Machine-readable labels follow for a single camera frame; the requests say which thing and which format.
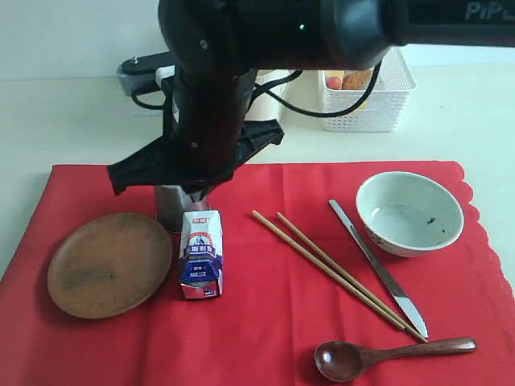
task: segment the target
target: wooden chopstick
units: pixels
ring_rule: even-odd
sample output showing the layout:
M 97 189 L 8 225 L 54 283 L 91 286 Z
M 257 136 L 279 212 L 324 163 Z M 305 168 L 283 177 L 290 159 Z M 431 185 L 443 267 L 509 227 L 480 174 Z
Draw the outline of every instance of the wooden chopstick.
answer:
M 337 273 L 340 274 L 350 284 L 354 285 L 364 296 L 369 298 L 377 306 L 383 309 L 389 316 L 394 318 L 397 322 L 403 325 L 403 330 L 408 330 L 415 338 L 427 343 L 427 339 L 421 336 L 407 321 L 396 314 L 391 308 L 389 308 L 380 298 L 370 292 L 364 285 L 362 285 L 353 275 L 347 272 L 343 267 L 336 263 L 329 255 L 327 255 L 317 244 L 315 244 L 309 237 L 304 235 L 300 229 L 295 227 L 291 221 L 289 221 L 283 214 L 277 213 L 277 217 L 295 234 L 306 243 L 311 249 L 319 254 Z
M 345 279 L 343 279 L 338 273 L 334 272 L 332 269 L 327 267 L 322 261 L 317 259 L 314 255 L 308 252 L 304 247 L 302 247 L 299 243 L 289 237 L 285 232 L 281 229 L 277 228 L 273 225 L 269 220 L 267 220 L 261 213 L 258 211 L 252 212 L 253 216 L 258 219 L 263 225 L 265 225 L 269 230 L 287 242 L 293 249 L 299 252 L 301 255 L 306 257 L 311 263 L 322 269 L 328 276 L 332 277 L 336 282 L 338 282 L 341 286 L 343 286 L 348 292 L 359 298 L 364 304 L 369 306 L 372 310 L 376 311 L 380 316 L 386 319 L 388 322 L 392 323 L 399 330 L 404 330 L 405 327 L 399 323 L 397 320 L 392 318 L 388 313 L 386 313 L 381 307 L 379 307 L 376 303 L 372 302 L 369 298 L 364 296 L 360 291 L 354 288 L 351 284 L 349 284 Z

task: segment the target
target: red tablecloth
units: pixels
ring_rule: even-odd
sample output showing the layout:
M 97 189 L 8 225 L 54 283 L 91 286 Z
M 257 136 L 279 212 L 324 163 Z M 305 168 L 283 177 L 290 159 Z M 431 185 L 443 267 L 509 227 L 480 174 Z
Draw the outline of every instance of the red tablecloth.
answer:
M 360 184 L 385 170 L 427 175 L 462 203 L 466 227 L 451 247 L 418 259 L 374 250 L 414 299 L 431 340 L 472 336 L 471 355 L 398 359 L 355 385 L 513 386 L 515 306 L 489 248 L 472 189 L 454 162 L 245 166 L 218 188 L 212 206 L 225 230 L 222 298 L 185 302 L 177 269 L 135 310 L 79 320 L 52 303 L 47 267 L 82 224 L 121 211 L 153 216 L 149 187 L 114 197 L 105 168 L 56 166 L 27 233 L 0 285 L 0 383 L 11 385 L 327 384 L 312 359 L 327 340 L 373 348 L 414 341 L 336 285 L 249 215 L 286 214 L 347 270 L 394 307 L 328 205 L 338 199 L 363 232 L 354 206 Z

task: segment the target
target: wooden plate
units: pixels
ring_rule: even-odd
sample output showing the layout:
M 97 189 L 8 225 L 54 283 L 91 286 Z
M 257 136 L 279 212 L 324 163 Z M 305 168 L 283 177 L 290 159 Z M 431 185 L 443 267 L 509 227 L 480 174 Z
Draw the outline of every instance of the wooden plate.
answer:
M 153 219 L 132 213 L 103 217 L 74 232 L 47 275 L 55 304 L 78 318 L 107 318 L 147 300 L 171 265 L 171 239 Z

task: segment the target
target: knife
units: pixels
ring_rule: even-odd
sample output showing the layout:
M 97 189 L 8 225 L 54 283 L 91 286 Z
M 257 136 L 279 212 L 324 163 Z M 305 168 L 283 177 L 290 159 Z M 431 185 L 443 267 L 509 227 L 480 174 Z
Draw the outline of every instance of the knife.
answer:
M 421 336 L 423 336 L 426 339 L 429 338 L 426 323 L 424 322 L 424 319 L 420 312 L 417 310 L 417 307 L 415 307 L 415 304 L 411 301 L 410 297 L 406 294 L 406 292 L 404 292 L 404 290 L 395 281 L 393 276 L 386 270 L 383 264 L 381 264 L 381 262 L 373 255 L 372 250 L 361 238 L 356 227 L 347 217 L 342 207 L 334 199 L 329 201 L 329 205 L 331 205 L 332 209 L 340 218 L 343 225 L 347 228 L 352 238 L 360 246 L 361 250 L 367 257 L 367 259 L 369 259 L 369 262 L 376 271 L 377 275 L 382 280 L 383 284 L 388 289 L 388 291 L 392 294 L 393 299 L 401 307 L 402 312 L 404 312 L 406 317 L 410 320 L 411 324 L 413 324 L 413 326 L 418 331 L 418 333 L 420 333 Z

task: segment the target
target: countertop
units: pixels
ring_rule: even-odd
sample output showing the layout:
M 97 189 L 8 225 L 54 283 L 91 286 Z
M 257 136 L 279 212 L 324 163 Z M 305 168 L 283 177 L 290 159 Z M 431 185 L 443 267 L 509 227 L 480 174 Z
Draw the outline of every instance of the countertop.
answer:
M 280 146 L 252 162 L 456 160 L 474 188 L 490 244 L 515 285 L 515 63 L 415 68 L 418 88 L 394 133 L 328 133 L 285 111 Z M 317 109 L 316 77 L 290 88 Z M 0 274 L 43 192 L 52 165 L 111 163 L 160 135 L 161 119 L 126 98 L 115 79 L 0 82 Z

